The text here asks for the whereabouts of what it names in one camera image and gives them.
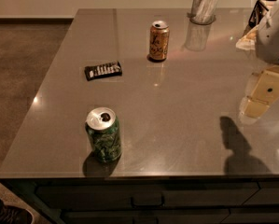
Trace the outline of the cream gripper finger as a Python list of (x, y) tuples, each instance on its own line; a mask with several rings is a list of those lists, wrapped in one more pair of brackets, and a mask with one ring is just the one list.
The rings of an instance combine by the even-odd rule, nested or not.
[(254, 101), (249, 97), (245, 97), (243, 101), (243, 113), (250, 118), (259, 118), (261, 117), (267, 110), (269, 106), (259, 102)]

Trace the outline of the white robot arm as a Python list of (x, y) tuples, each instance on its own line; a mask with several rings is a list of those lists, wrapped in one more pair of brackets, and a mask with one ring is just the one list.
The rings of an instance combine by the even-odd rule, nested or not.
[(279, 99), (279, 0), (257, 1), (236, 47), (253, 50), (267, 64), (249, 78), (240, 105), (243, 116), (258, 119)]

